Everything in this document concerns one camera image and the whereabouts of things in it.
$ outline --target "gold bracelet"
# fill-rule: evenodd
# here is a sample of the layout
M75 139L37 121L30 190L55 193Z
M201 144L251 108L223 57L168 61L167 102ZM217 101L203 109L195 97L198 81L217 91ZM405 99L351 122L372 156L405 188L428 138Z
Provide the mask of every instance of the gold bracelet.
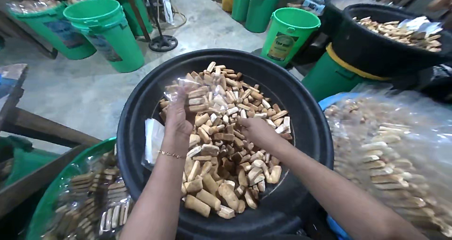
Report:
M172 154L172 153L168 153L168 152L165 152L165 151L161 151L161 150L159 150L159 153L161 153L161 154L163 154L163 155L165 155L165 156L173 156L173 157L176 157L176 158L185 158L185 157L187 157L187 156L179 156L179 155L177 155L177 154Z

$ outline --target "concrete floor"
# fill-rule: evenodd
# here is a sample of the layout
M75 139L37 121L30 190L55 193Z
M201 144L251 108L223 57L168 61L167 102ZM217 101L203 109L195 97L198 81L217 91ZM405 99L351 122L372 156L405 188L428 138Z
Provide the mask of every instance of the concrete floor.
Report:
M232 48L252 52L261 48L266 33L247 31L211 0L172 0L187 17L174 35L178 47L167 53L152 52L139 41L145 65L127 74L116 72L96 52L82 60L69 60L59 54L50 60L27 42L11 38L0 52L0 65L27 63L25 93L18 107L85 132L99 139L116 136L117 124L133 88L156 66L174 56L206 48ZM35 147L64 152L66 147L33 142Z

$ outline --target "black tub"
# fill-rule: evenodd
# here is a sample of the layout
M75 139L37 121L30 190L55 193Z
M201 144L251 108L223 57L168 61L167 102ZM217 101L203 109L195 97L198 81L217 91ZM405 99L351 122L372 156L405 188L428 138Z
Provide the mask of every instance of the black tub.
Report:
M370 31L353 17L371 17L384 23L417 18L421 15L389 6L354 4L343 11L343 22L333 40L333 50L346 63L379 77L415 74L437 64L452 60L452 34L441 31L440 52L408 46Z
M206 49L186 53L161 64L138 84L122 110L117 131L119 167L124 181L137 200L150 172L141 165L145 148L144 121L160 119L158 101L164 85L193 70L204 70L211 61L243 73L249 84L260 84L272 102L289 110L293 143L300 150L329 168L333 166L330 129L319 105L289 72L278 65L247 52ZM246 237L293 232L316 203L294 175L287 172L280 184L264 193L259 208L248 208L231 220L217 215L204 218L181 206L179 239L205 237Z
M325 0L325 8L323 9L322 15L319 17L322 22L322 25L320 26L319 30L324 34L330 36L331 38L334 38L334 36L337 34L343 20L342 17L343 10L336 7L335 5L336 1L337 0Z

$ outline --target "printed label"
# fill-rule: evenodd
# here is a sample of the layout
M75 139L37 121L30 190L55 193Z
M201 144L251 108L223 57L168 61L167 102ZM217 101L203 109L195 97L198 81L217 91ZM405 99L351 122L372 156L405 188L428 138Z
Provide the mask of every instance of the printed label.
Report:
M43 24L50 29L50 31L54 32L63 44L70 49L80 47L85 42L83 35L78 33L67 20L60 19L44 22Z
M116 53L113 46L105 39L103 35L88 35L89 41L101 52L110 62L122 61L122 58Z
M284 61L297 40L298 37L278 32L267 56L277 61Z

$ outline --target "round metal base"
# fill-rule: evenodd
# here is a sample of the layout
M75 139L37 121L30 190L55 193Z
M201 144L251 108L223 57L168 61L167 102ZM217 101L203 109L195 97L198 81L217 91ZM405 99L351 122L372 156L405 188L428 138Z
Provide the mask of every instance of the round metal base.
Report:
M177 47L177 39L171 35L162 35L152 38L149 48L156 52L168 52Z

